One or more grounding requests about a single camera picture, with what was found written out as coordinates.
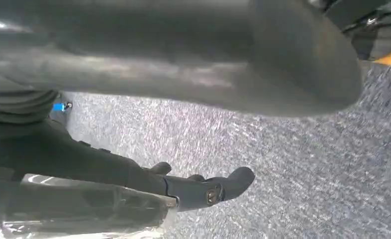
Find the black strap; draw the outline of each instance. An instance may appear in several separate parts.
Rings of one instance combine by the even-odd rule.
[[[339,0],[325,13],[340,29],[370,14],[391,0]]]

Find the floor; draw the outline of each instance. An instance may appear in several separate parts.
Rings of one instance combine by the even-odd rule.
[[[69,94],[69,131],[172,175],[257,178],[237,200],[181,213],[166,238],[391,238],[391,68],[364,65],[365,91],[332,116],[280,119],[133,97]]]

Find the plastic wrap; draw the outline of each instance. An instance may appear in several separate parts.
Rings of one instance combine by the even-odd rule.
[[[0,178],[0,239],[159,238],[177,211],[174,198],[120,186],[35,174],[21,183],[7,178]]]

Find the gray carpet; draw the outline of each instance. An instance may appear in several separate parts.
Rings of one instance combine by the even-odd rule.
[[[166,238],[391,238],[391,68],[364,66],[362,99],[333,116],[279,119],[168,100],[69,94],[76,140],[167,161],[173,175],[257,179],[237,200],[179,214]]]

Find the speckled carpet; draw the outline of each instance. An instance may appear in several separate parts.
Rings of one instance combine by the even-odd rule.
[[[172,175],[257,178],[237,200],[179,214],[166,238],[391,238],[391,68],[364,65],[365,91],[332,116],[279,119],[168,100],[68,94],[76,140]]]

